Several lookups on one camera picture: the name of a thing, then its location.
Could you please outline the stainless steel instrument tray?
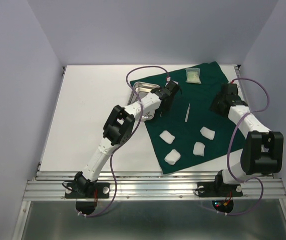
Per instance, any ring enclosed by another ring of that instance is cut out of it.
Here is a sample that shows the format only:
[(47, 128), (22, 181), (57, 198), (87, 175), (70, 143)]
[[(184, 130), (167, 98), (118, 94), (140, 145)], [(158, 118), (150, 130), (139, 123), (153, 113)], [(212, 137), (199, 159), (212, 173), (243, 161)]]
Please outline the stainless steel instrument tray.
[[(146, 83), (146, 82), (144, 83), (141, 81), (138, 81), (134, 83), (133, 85), (133, 88), (135, 92), (138, 94), (140, 99), (144, 98), (153, 89), (159, 88), (159, 87), (160, 87), (159, 85), (152, 84), (152, 83)], [(138, 101), (136, 94), (131, 92), (127, 105), (130, 105), (136, 101)], [(155, 115), (155, 110), (147, 112), (142, 116), (142, 121), (152, 120), (154, 118), (154, 115)]]

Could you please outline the steel scalpel handle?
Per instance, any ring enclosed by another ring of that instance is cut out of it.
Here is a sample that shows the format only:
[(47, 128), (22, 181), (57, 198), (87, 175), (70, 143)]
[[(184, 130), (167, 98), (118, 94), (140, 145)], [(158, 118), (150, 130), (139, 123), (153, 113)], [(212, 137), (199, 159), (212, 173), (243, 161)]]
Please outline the steel scalpel handle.
[(187, 108), (187, 111), (186, 111), (186, 115), (185, 115), (185, 119), (184, 119), (184, 122), (185, 122), (185, 123), (188, 122), (189, 112), (190, 112), (190, 103), (189, 103), (188, 108)]

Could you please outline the clear bag of cotton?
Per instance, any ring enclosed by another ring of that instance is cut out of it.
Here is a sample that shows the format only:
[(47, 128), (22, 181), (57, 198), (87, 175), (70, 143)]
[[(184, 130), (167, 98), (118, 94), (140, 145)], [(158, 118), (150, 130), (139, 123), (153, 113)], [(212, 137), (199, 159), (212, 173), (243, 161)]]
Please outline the clear bag of cotton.
[(200, 69), (199, 68), (186, 68), (186, 82), (190, 84), (201, 84)]

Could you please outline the white gauze pad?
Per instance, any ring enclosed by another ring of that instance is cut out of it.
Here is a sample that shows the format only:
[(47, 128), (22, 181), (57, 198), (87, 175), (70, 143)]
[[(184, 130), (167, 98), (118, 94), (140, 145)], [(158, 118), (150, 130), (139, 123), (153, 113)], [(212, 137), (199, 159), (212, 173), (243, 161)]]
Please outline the white gauze pad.
[(159, 137), (164, 140), (167, 144), (172, 144), (173, 141), (175, 140), (175, 136), (172, 135), (169, 131), (164, 130)]
[(195, 156), (204, 156), (205, 145), (201, 142), (196, 142), (193, 147), (193, 154)]
[(173, 166), (178, 160), (180, 160), (180, 158), (181, 154), (177, 150), (173, 149), (170, 153), (166, 155), (164, 160), (166, 163)]
[(200, 133), (209, 140), (213, 140), (215, 137), (215, 131), (210, 130), (204, 126), (201, 128)]

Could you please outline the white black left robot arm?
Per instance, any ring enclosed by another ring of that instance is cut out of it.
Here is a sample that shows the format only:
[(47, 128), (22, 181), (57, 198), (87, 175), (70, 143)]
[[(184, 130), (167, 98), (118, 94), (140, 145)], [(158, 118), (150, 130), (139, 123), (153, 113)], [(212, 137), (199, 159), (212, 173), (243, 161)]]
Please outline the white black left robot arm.
[(131, 138), (134, 124), (140, 124), (142, 116), (150, 111), (170, 110), (178, 91), (180, 86), (170, 80), (164, 87), (152, 89), (143, 98), (137, 96), (137, 101), (130, 105), (116, 105), (103, 126), (102, 140), (98, 148), (85, 168), (76, 173), (73, 189), (83, 197), (90, 197), (95, 191), (95, 184), (103, 166), (114, 152)]

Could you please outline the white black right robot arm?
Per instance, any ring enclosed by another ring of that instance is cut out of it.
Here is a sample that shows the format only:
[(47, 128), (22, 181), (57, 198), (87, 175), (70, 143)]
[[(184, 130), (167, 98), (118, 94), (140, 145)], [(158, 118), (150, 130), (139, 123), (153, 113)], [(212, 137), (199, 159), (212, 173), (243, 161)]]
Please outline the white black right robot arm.
[[(210, 110), (227, 117), (235, 124), (227, 151), (227, 169), (219, 171), (213, 182), (216, 194), (226, 194), (231, 186), (245, 182), (254, 174), (269, 175), (280, 172), (283, 134), (270, 130), (250, 112), (247, 103), (238, 95), (236, 84), (224, 83), (215, 96)], [(230, 165), (231, 147), (237, 131), (245, 137), (245, 145), (239, 162)]]

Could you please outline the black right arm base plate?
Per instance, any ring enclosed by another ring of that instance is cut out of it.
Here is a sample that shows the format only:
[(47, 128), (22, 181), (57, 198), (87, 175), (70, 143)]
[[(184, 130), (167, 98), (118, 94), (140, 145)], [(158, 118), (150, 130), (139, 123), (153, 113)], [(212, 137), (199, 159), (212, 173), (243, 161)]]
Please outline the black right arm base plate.
[(241, 197), (243, 193), (242, 190), (237, 191), (238, 187), (240, 187), (240, 185), (228, 185), (223, 183), (220, 186), (216, 186), (213, 181), (202, 181), (197, 183), (194, 194), (200, 198)]

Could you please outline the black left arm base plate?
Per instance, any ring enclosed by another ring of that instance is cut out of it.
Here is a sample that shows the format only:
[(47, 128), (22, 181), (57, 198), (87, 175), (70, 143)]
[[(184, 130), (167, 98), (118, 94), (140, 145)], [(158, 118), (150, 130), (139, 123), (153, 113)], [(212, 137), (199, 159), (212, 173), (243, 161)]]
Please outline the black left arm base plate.
[(66, 199), (108, 199), (110, 184), (107, 182), (95, 183), (87, 190), (80, 190), (73, 181), (64, 181), (62, 186), (65, 188)]

